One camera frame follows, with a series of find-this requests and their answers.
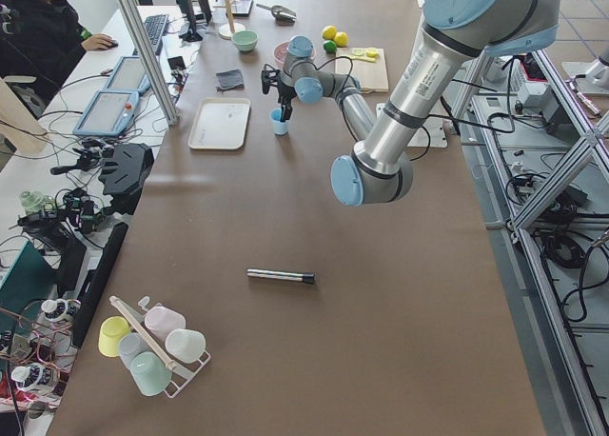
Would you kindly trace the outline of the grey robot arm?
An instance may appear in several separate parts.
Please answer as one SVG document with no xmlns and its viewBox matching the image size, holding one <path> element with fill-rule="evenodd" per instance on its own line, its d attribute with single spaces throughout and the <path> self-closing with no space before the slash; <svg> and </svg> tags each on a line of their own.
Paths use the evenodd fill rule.
<svg viewBox="0 0 609 436">
<path fill-rule="evenodd" d="M 413 170 L 405 149 L 462 64 L 482 53 L 494 57 L 545 49 L 556 39 L 560 0 L 424 0 L 422 21 L 403 76 L 380 115 L 364 101 L 350 74 L 317 69 L 311 41 L 293 37 L 281 69 L 261 74 L 263 91 L 275 86 L 282 121 L 291 100 L 314 104 L 332 98 L 357 136 L 353 150 L 330 171 L 344 205 L 388 203 L 409 191 Z"/>
</svg>

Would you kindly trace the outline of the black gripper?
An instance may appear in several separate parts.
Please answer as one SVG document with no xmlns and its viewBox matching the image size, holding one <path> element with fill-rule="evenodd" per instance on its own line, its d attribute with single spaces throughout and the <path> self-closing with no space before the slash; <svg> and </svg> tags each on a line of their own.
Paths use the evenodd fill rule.
<svg viewBox="0 0 609 436">
<path fill-rule="evenodd" d="M 292 86 L 283 82 L 277 85 L 278 101 L 280 104 L 280 121 L 288 121 L 291 117 L 291 101 L 296 97 L 296 91 Z"/>
</svg>

